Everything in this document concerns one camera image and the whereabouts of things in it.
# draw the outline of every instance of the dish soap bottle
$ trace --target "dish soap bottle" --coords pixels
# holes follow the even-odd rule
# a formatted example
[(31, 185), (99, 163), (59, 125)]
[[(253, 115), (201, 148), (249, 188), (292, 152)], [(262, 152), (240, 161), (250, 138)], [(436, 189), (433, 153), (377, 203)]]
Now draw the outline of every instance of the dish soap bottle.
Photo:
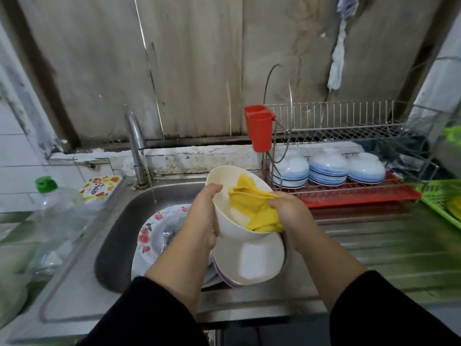
[(85, 214), (84, 200), (78, 191), (58, 187), (50, 176), (36, 179), (35, 184), (42, 196), (42, 204), (32, 220), (36, 222), (42, 244), (37, 248), (28, 271), (40, 278), (57, 271), (90, 219)]

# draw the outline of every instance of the blue and white bowl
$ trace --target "blue and white bowl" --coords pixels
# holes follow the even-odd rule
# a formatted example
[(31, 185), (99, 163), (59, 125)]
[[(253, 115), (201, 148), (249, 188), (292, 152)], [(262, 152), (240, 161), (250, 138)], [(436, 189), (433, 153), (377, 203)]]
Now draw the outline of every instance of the blue and white bowl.
[(310, 170), (325, 176), (347, 176), (348, 166), (347, 159), (333, 148), (325, 148), (309, 159)]
[(279, 177), (273, 175), (272, 181), (278, 187), (296, 189), (296, 188), (304, 187), (306, 183), (308, 182), (308, 178), (305, 178), (299, 181), (287, 181), (285, 179), (280, 179)]
[(275, 164), (277, 170), (272, 169), (272, 165), (269, 164), (269, 172), (274, 172), (274, 176), (283, 178), (284, 181), (301, 181), (306, 180), (309, 176), (309, 163), (308, 161), (300, 156), (286, 155), (283, 160)]
[(348, 158), (349, 178), (356, 182), (376, 184), (384, 180), (386, 168), (379, 158), (371, 153), (359, 153)]
[(323, 186), (340, 186), (346, 182), (347, 175), (343, 176), (328, 176), (321, 173), (317, 173), (314, 170), (311, 170), (309, 174), (309, 179), (314, 183)]

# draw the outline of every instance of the green plastic basket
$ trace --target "green plastic basket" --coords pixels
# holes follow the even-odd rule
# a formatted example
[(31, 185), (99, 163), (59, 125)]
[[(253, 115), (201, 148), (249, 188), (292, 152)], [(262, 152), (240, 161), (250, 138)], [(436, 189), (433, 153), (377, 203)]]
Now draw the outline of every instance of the green plastic basket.
[(437, 211), (447, 221), (461, 229), (461, 222), (450, 214), (446, 205), (454, 198), (461, 195), (461, 180), (450, 179), (442, 181), (430, 181), (422, 192), (421, 201)]

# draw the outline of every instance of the faucet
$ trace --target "faucet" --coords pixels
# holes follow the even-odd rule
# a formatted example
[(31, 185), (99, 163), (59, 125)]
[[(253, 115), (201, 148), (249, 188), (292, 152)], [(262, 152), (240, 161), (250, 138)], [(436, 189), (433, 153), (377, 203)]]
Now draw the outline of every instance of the faucet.
[(142, 136), (141, 128), (139, 127), (138, 119), (131, 110), (125, 111), (125, 122), (128, 130), (128, 139), (130, 140), (131, 153), (133, 154), (134, 168), (137, 180), (137, 188), (146, 188), (149, 186), (149, 175), (142, 164), (139, 151), (146, 148), (146, 141)]

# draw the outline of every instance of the stainless steel sink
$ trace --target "stainless steel sink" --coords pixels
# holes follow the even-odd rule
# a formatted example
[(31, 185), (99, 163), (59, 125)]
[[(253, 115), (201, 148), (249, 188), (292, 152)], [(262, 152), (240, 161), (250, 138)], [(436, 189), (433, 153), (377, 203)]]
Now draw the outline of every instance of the stainless steel sink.
[[(87, 334), (130, 284), (142, 224), (160, 209), (191, 203), (205, 180), (156, 181), (152, 191), (133, 191), (130, 182), (123, 181), (64, 267), (18, 318), (11, 341)], [(448, 222), (420, 203), (343, 207), (313, 214), (324, 231), (365, 265), (444, 322), (460, 325), (461, 233)], [(245, 288), (221, 285), (202, 291), (197, 321), (212, 326), (222, 321), (325, 314), (302, 257), (284, 239), (287, 255), (277, 277)]]

